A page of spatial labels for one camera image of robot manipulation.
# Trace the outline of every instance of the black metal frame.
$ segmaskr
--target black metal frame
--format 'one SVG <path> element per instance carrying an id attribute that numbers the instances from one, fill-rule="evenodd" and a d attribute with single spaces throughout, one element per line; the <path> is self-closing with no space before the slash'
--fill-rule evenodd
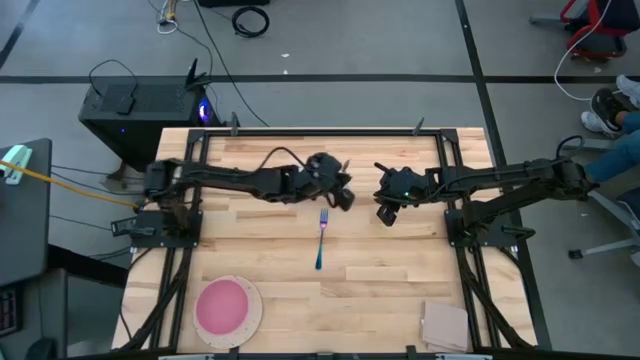
<path id="1" fill-rule="evenodd" d="M 206 164 L 207 161 L 207 151 L 209 148 L 209 142 L 211 138 L 215 136 L 224 136 L 230 137 L 234 136 L 234 134 L 229 129 L 214 129 L 214 130 L 204 130 L 204 129 L 192 129 L 189 131 L 189 135 L 187 137 L 187 148 L 185 151 L 185 160 L 191 160 L 194 154 L 195 143 L 198 140 L 202 141 L 202 146 L 200 149 L 200 158 L 198 161 L 200 163 Z M 449 141 L 451 144 L 451 149 L 454 156 L 454 163 L 458 166 L 462 165 L 462 153 L 460 151 L 460 145 L 458 143 L 458 135 L 455 129 L 420 129 L 418 132 L 412 133 L 412 129 L 237 129 L 237 136 L 431 136 L 434 138 L 436 142 L 436 147 L 438 151 L 438 159 L 440 162 L 440 166 L 447 166 L 448 160 L 445 150 L 445 140 Z M 197 187 L 194 189 L 193 202 L 192 206 L 199 206 L 199 202 L 201 199 L 201 188 Z M 451 202 L 448 204 L 449 209 L 455 209 L 455 203 Z M 184 249 L 184 251 L 189 252 L 185 261 L 190 261 L 192 249 Z M 459 269 L 462 268 L 462 261 L 466 264 L 466 254 L 464 249 L 456 248 L 456 255 L 458 260 Z M 476 268 L 476 274 L 478 275 L 478 280 L 483 287 L 483 290 L 489 294 L 489 286 L 487 281 L 487 275 L 484 267 L 484 260 L 482 257 L 481 249 L 474 248 L 473 258 Z M 160 291 L 158 294 L 158 298 L 160 298 L 164 292 L 167 290 L 167 286 L 170 282 L 171 272 L 173 269 L 175 257 L 175 249 L 167 249 L 167 255 L 165 258 L 162 278 L 160 283 Z M 186 264 L 187 274 L 185 276 L 188 277 L 190 263 Z M 180 325 L 182 320 L 182 312 L 184 308 L 184 300 L 186 294 L 186 286 L 187 280 L 185 279 L 184 284 L 178 290 L 176 295 L 176 308 L 173 314 L 173 319 L 171 323 L 171 332 L 170 332 L 170 340 L 169 347 L 173 349 L 177 349 L 179 336 L 180 336 Z M 463 297 L 465 302 L 466 310 L 469 314 L 469 331 L 471 334 L 472 344 L 474 348 L 482 347 L 482 339 L 480 337 L 480 330 L 478 326 L 477 314 L 475 310 L 475 302 L 473 299 L 473 292 L 470 287 L 461 279 L 461 285 L 463 290 Z M 498 330 L 489 317 L 488 313 L 486 313 L 487 325 L 489 327 L 489 341 L 491 347 L 499 347 L 500 346 L 500 336 L 498 334 Z M 151 334 L 151 342 L 150 347 L 154 348 L 159 345 L 160 339 L 160 331 L 162 327 L 163 318 L 156 324 L 152 334 Z M 280 354 L 286 356 L 287 358 L 295 358 L 301 356 L 301 354 Z M 420 358 L 430 358 L 431 354 L 420 354 Z M 407 354 L 376 354 L 373 357 L 384 357 L 384 358 L 406 358 Z"/>

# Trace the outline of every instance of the wooden table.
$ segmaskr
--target wooden table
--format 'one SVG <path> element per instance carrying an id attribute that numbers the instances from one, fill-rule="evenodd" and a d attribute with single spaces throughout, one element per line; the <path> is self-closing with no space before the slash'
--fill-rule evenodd
<path id="1" fill-rule="evenodd" d="M 492 166 L 483 129 L 457 130 L 464 164 Z M 182 159 L 187 133 L 188 129 L 165 129 L 158 159 Z M 287 146 L 303 160 L 321 151 L 342 162 L 349 159 L 350 188 L 357 197 L 353 208 L 347 213 L 330 210 L 323 269 L 316 271 L 319 213 L 328 207 L 324 200 L 269 204 L 242 193 L 204 189 L 202 236 L 192 257 L 178 351 L 225 351 L 200 340 L 192 316 L 203 287 L 223 275 L 249 279 L 263 298 L 262 323 L 241 352 L 404 352 L 412 344 L 427 351 L 419 337 L 421 304 L 427 300 L 464 308 L 444 226 L 446 205 L 401 210 L 389 228 L 376 217 L 372 194 L 382 175 L 374 161 L 416 172 L 438 167 L 433 138 L 216 137 L 209 144 L 208 162 L 254 169 L 276 146 Z M 292 163 L 289 155 L 279 152 L 268 166 Z M 487 200 L 497 194 L 478 192 L 474 198 Z M 535 343 L 518 269 L 496 249 L 483 252 L 496 305 L 525 340 Z M 132 332 L 156 302 L 165 253 L 154 249 L 131 270 L 122 311 Z M 164 318 L 161 345 L 168 343 L 172 309 L 170 305 Z M 488 345 L 484 313 L 479 305 L 477 309 Z M 126 340 L 119 322 L 113 346 Z"/>

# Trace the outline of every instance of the yellow cable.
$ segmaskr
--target yellow cable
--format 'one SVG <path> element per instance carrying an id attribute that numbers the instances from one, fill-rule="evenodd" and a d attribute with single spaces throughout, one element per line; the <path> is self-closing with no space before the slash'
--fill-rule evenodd
<path id="1" fill-rule="evenodd" d="M 134 204 L 132 202 L 112 199 L 112 198 L 107 197 L 107 196 L 102 196 L 102 195 L 90 193 L 88 191 L 84 191 L 84 190 L 78 189 L 76 187 L 73 187 L 73 186 L 71 186 L 69 184 L 63 183 L 60 180 L 56 180 L 56 179 L 50 178 L 48 176 L 42 175 L 40 173 L 37 173 L 35 171 L 31 171 L 29 169 L 21 168 L 19 166 L 13 165 L 11 163 L 8 163 L 8 162 L 2 161 L 2 160 L 0 160 L 0 165 L 4 165 L 4 166 L 6 166 L 6 167 L 8 167 L 10 169 L 16 170 L 16 171 L 20 171 L 21 173 L 23 173 L 25 175 L 28 175 L 28 176 L 31 176 L 31 177 L 34 177 L 36 179 L 39 179 L 39 180 L 42 180 L 42 181 L 46 181 L 46 182 L 49 182 L 49 183 L 54 183 L 54 184 L 56 184 L 58 186 L 62 186 L 63 188 L 65 188 L 67 190 L 71 190 L 71 191 L 73 191 L 75 193 L 78 193 L 80 195 L 92 197 L 94 199 L 99 199 L 99 200 L 103 200 L 103 201 L 108 201 L 110 203 L 114 203 L 114 204 L 118 204 L 118 205 L 129 206 L 129 207 L 132 207 L 134 210 L 138 209 L 138 205 L 136 205 L 136 204 Z"/>

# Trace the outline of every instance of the concrete floor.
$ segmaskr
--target concrete floor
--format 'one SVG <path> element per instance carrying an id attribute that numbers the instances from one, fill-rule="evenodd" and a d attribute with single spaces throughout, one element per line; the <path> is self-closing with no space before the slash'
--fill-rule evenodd
<path id="1" fill-rule="evenodd" d="M 156 7 L 162 5 L 160 0 L 151 1 Z M 558 29 L 531 26 L 528 15 L 557 13 L 564 1 L 464 3 L 485 75 L 553 75 L 567 36 Z M 155 11 L 146 0 L 40 0 L 33 14 L 25 16 L 27 7 L 28 0 L 0 1 L 0 46 L 21 19 L 28 20 L 0 68 L 0 109 L 5 124 L 0 146 L 48 137 L 53 140 L 55 164 L 115 169 L 118 158 L 77 120 L 88 85 L 74 78 L 65 81 L 79 83 L 51 82 L 60 82 L 61 76 L 86 76 L 109 58 L 124 62 L 139 75 L 182 75 L 194 57 L 200 59 L 202 71 L 208 67 L 202 47 L 179 33 L 156 32 Z M 467 80 L 473 75 L 454 1 L 273 0 L 265 7 L 271 28 L 258 39 L 234 36 L 227 20 L 203 10 L 230 71 L 237 75 L 281 75 L 285 71 L 290 75 L 430 74 L 461 75 Z M 219 11 L 230 15 L 233 10 Z M 191 2 L 180 2 L 177 14 L 181 29 L 209 45 Z M 561 74 L 639 75 L 634 66 L 640 51 L 639 34 L 627 39 L 625 58 L 604 66 L 567 62 Z M 217 58 L 213 65 L 214 74 L 224 74 Z M 97 73 L 123 75 L 125 71 L 110 64 Z M 9 84 L 11 76 L 39 76 L 44 84 Z M 425 126 L 486 127 L 476 85 L 469 81 L 238 86 L 272 126 L 414 126 L 424 117 Z M 223 120 L 235 111 L 244 126 L 259 125 L 229 84 L 213 87 Z M 598 87 L 567 88 L 586 97 Z M 509 162 L 552 157 L 561 138 L 586 134 L 578 118 L 587 104 L 565 97 L 552 84 L 489 84 L 488 90 Z M 585 154 L 580 160 L 594 156 Z M 80 173 L 63 175 L 93 185 L 100 180 Z M 633 185 L 634 177 L 627 175 L 607 184 L 603 191 L 615 196 Z M 51 213 L 102 226 L 131 215 L 126 208 L 96 203 L 55 187 Z M 640 323 L 640 269 L 625 251 L 581 262 L 566 257 L 570 248 L 625 237 L 622 226 L 591 203 L 547 201 L 525 209 L 522 217 L 525 226 L 538 232 L 529 244 L 553 348 L 640 355 L 635 336 Z M 83 254 L 127 245 L 127 239 L 112 238 L 106 231 L 57 220 L 51 222 L 50 241 Z M 130 256 L 112 261 L 127 266 Z M 70 288 L 70 354 L 106 351 L 122 292 L 80 280 L 72 280 Z M 105 305 L 96 308 L 96 304 Z"/>

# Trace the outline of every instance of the fork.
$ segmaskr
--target fork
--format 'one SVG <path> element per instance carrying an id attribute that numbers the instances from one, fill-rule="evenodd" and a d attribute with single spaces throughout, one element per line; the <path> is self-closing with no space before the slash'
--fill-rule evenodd
<path id="1" fill-rule="evenodd" d="M 316 258 L 316 270 L 322 269 L 322 239 L 324 238 L 324 229 L 327 228 L 329 222 L 329 209 L 320 210 L 320 245 L 318 246 L 318 257 Z"/>

